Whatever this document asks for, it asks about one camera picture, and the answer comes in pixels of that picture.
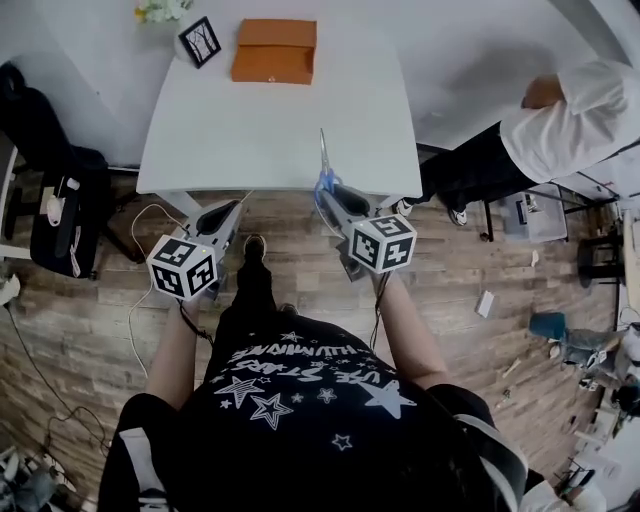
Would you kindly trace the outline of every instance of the black pants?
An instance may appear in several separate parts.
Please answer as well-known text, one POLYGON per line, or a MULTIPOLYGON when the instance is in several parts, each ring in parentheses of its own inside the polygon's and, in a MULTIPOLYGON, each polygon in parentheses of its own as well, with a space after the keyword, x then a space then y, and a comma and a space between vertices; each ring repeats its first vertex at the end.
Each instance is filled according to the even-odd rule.
POLYGON ((473 201, 495 201, 537 185, 509 157, 500 138, 500 123, 424 162, 420 177, 422 197, 407 197, 408 204, 425 203, 438 194, 447 208, 457 212, 473 201))
POLYGON ((271 291, 271 272, 257 256, 249 256, 238 270, 238 291, 229 309, 258 316, 276 310, 271 291))
POLYGON ((220 315, 205 380, 220 372, 231 355, 243 348, 247 332, 277 328, 278 317, 285 315, 276 312, 271 291, 271 272, 259 257, 249 256, 245 259, 237 279, 236 297, 220 315))

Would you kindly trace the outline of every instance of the scissors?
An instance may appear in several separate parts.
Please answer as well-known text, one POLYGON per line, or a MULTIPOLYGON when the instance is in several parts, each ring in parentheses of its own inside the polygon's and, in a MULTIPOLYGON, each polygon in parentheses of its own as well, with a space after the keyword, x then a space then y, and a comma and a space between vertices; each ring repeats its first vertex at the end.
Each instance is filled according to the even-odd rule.
POLYGON ((320 171, 320 177, 318 183, 314 189, 314 195, 316 203, 319 201, 319 192, 321 189, 326 189, 329 193, 333 194, 334 185, 336 183, 342 184, 342 180, 336 176, 333 172, 331 164, 329 163, 329 154, 327 153, 327 143, 324 140, 324 130, 320 128, 320 158, 322 160, 322 170, 320 171))

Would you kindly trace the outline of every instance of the orange box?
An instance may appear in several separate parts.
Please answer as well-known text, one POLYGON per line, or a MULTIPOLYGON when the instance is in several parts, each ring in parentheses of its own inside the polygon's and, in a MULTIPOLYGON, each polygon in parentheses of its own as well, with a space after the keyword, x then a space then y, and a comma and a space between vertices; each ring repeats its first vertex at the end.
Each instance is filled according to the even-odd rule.
POLYGON ((315 21, 245 19, 231 79, 310 85, 316 41, 315 21))

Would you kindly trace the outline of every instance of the cable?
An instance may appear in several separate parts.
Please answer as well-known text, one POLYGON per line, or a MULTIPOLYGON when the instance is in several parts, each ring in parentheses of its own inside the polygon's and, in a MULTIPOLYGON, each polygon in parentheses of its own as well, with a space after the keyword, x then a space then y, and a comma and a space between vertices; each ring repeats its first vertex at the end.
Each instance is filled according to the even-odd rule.
POLYGON ((180 305, 180 314, 182 315, 182 319, 184 320, 184 322, 189 326, 189 328, 195 333, 196 336, 199 336, 200 338, 204 338, 205 340, 207 340, 209 342, 209 345, 211 345, 211 347, 213 348, 213 336, 205 330, 198 329, 194 321, 191 320, 191 317, 184 309, 184 306, 182 305, 182 301, 180 299, 176 299, 176 301, 180 305))
POLYGON ((393 271, 385 272, 378 283, 378 289, 376 290, 376 304, 375 304, 375 313, 376 313, 376 323, 373 326, 373 331, 371 332, 371 337, 369 338, 369 348, 372 351, 376 349, 376 341, 378 340, 378 327, 380 325, 380 302, 382 302, 382 296, 384 295, 384 291, 387 288, 387 283, 389 282, 389 278, 391 277, 393 271))
MULTIPOLYGON (((133 238, 133 241, 136 243, 136 245, 138 246, 138 249, 140 249, 140 252, 142 253, 142 255, 144 256, 145 261, 147 260, 147 254, 144 252, 144 249, 142 249, 142 246, 140 245, 140 242, 138 242, 138 239, 136 238, 136 235, 133 232, 133 228, 136 225, 136 222, 138 220, 138 218, 140 217, 140 215, 142 215, 144 212, 146 212, 149 208, 151 208, 152 206, 156 206, 158 208, 160 208, 164 214, 173 222, 175 222, 178 226, 180 226, 182 228, 182 230, 188 235, 189 231, 187 231, 187 229, 182 225, 182 223, 180 221, 178 221, 177 219, 174 219, 171 215, 169 215, 167 213, 167 210, 165 210, 162 206, 160 206, 157 203, 153 203, 153 204, 149 204, 147 206, 145 206, 140 213, 138 213, 138 215, 136 215, 136 218, 133 219, 133 222, 131 223, 131 238, 133 238)), ((140 297, 140 300, 138 302, 136 302, 131 309, 129 310, 129 314, 127 315, 127 323, 129 325, 129 341, 131 342, 131 349, 133 350, 133 354, 136 356, 136 359, 138 360, 138 363, 140 364, 140 367, 142 368, 142 371, 144 372, 144 376, 145 378, 149 378, 149 373, 147 372, 147 368, 145 367, 144 363, 142 362, 142 358, 140 357, 140 354, 138 354, 138 350, 136 349, 136 344, 133 340, 133 329, 131 328, 131 315, 133 313, 133 311, 142 303, 142 301, 144 299, 146 299, 149 294, 151 293, 151 291, 153 290, 153 279, 151 280, 151 284, 149 285, 149 289, 147 290, 147 292, 140 297)))
POLYGON ((93 437, 96 441, 98 441, 98 443, 100 443, 100 451, 102 452, 102 455, 106 458, 106 456, 107 456, 106 453, 109 452, 109 446, 106 444, 106 431, 105 431, 104 426, 102 425, 102 422, 100 421, 100 419, 91 410, 87 409, 84 406, 79 406, 79 407, 76 407, 75 409, 71 409, 71 407, 69 407, 67 405, 67 402, 65 402, 60 397, 58 392, 53 388, 53 386, 51 386, 51 384, 49 384, 49 381, 42 374, 42 372, 40 371, 40 368, 38 368, 38 365, 34 361, 33 357, 31 357, 31 354, 29 353, 29 349, 27 349, 27 345, 25 344, 24 340, 22 339, 22 335, 20 334, 20 331, 18 330, 18 325, 16 324, 15 318, 13 317, 13 313, 12 313, 11 308, 9 307, 8 303, 5 304, 5 308, 9 312, 9 317, 11 318, 11 323, 13 324, 13 328, 16 331, 16 335, 18 336, 18 339, 20 340, 20 343, 22 344, 22 348, 24 349, 25 354, 27 354, 27 357, 29 358, 29 361, 33 365, 33 368, 35 369, 36 373, 38 375, 40 375, 40 378, 42 379, 44 384, 49 388, 49 391, 51 391, 51 393, 53 393, 53 396, 55 396, 58 399, 58 401, 64 406, 64 408, 69 412, 69 416, 64 418, 64 419, 58 418, 57 416, 52 416, 51 418, 49 418, 49 422, 47 423, 47 433, 46 433, 46 437, 45 437, 45 444, 49 445, 49 446, 51 445, 51 421, 52 420, 58 420, 58 421, 65 422, 65 421, 68 421, 71 418, 74 418, 80 425, 82 425, 82 427, 89 433, 89 435, 91 437, 93 437), (96 434, 94 434, 93 431, 86 425, 86 423, 84 423, 82 420, 80 420, 79 417, 76 416, 76 413, 81 409, 87 411, 91 416, 93 416, 93 419, 96 420, 96 423, 100 427, 100 430, 102 432, 102 437, 98 437, 96 434))
POLYGON ((241 200, 240 200, 240 204, 244 203, 247 200, 247 197, 249 197, 251 194, 253 194, 255 192, 255 190, 249 190, 249 192, 247 192, 247 195, 245 195, 241 200))

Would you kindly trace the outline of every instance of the white table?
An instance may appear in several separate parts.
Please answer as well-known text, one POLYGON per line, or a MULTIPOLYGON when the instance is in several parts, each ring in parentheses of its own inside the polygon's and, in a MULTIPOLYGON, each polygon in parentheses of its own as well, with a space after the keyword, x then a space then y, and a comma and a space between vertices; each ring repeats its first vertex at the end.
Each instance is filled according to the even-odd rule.
POLYGON ((302 189, 331 165, 363 192, 420 196, 411 114, 395 49, 354 23, 318 19, 311 86, 234 83, 229 69, 242 21, 207 12, 222 51, 201 69, 174 58, 158 98, 137 191, 185 214, 186 191, 302 189))

